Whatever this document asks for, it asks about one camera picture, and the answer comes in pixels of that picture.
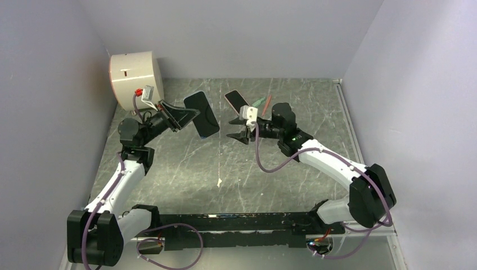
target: smartphone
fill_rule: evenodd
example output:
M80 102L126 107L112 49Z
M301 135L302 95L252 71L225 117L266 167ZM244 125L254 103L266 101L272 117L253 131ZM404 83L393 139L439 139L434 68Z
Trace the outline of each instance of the smartphone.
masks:
M247 100L245 100L237 90L226 93L224 97L237 115L240 114L240 108L242 108L242 106L250 106Z
M200 111L200 114L192 121L202 139L219 132L219 123L215 118L214 112L210 107L209 100L204 91L195 92L184 98L184 105L187 109L196 109Z

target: pink smartphone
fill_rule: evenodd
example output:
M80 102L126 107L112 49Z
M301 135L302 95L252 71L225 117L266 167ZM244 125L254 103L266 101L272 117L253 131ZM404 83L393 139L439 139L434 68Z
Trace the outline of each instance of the pink smartphone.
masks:
M237 90L226 93L224 97L237 115L240 114L240 108L242 108L242 106L250 106L247 100L245 100Z

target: gray wall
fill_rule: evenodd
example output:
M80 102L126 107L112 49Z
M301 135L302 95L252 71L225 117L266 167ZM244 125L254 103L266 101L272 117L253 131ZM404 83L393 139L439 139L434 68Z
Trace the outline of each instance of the gray wall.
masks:
M1 1L0 18L0 268L58 269L115 108L108 55L77 1Z
M409 269L477 269L475 1L385 0L344 77Z
M112 55L176 78L342 78L382 2L81 0Z

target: white cylindrical device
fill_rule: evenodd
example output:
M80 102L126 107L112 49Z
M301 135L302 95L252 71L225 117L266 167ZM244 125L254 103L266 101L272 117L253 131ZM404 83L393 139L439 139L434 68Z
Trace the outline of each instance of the white cylindrical device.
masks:
M133 95L136 89L153 86L153 103L164 99L163 81L159 64L153 52L125 53L113 55L109 61L109 78L112 91L119 105L127 111L133 111ZM136 99L139 109L148 108Z

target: marble floor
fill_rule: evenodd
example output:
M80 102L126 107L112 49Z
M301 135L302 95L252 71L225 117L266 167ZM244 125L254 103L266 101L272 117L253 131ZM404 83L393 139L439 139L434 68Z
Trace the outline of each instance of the marble floor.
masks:
M238 90L252 104L272 95L272 104L290 103L298 127L322 144L352 160L356 149L339 95L331 79L164 79L166 102L183 106L183 98L204 91L211 100L220 132L201 139L193 124L178 133L168 130L148 144L155 157L149 173L133 190L124 210L135 204L157 205L163 214L255 213L306 211L323 199L340 199L345 190L330 177L305 164L292 162L276 173L262 172L254 156L254 144L243 145L226 137L240 131L229 125L235 117L224 94ZM271 116L267 110L265 118ZM120 106L92 190L99 194L111 178L121 149L118 124L132 117ZM262 139L260 157L267 168L286 157L273 139Z

